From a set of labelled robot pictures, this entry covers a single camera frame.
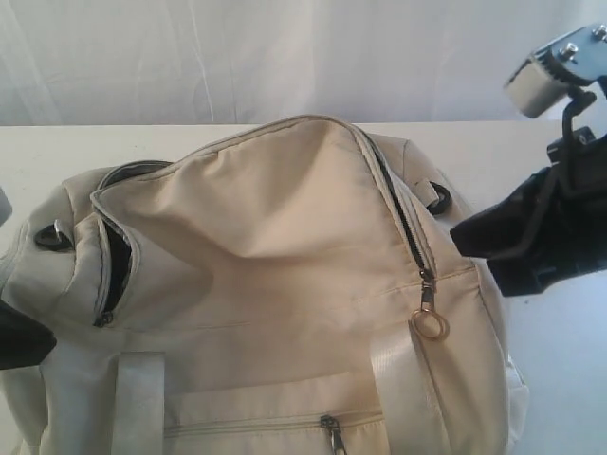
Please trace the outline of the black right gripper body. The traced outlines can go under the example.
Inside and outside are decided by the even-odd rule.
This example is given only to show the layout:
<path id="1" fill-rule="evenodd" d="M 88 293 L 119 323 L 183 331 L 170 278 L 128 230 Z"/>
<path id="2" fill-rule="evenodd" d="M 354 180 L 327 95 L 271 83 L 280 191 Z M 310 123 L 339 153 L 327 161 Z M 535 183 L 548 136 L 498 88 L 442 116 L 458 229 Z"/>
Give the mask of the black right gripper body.
<path id="1" fill-rule="evenodd" d="M 606 264 L 606 136 L 574 128 L 574 119 L 596 100 L 582 89 L 568 92 L 560 145 L 548 156 L 557 169 L 550 204 L 551 241 L 556 252 L 584 265 Z"/>

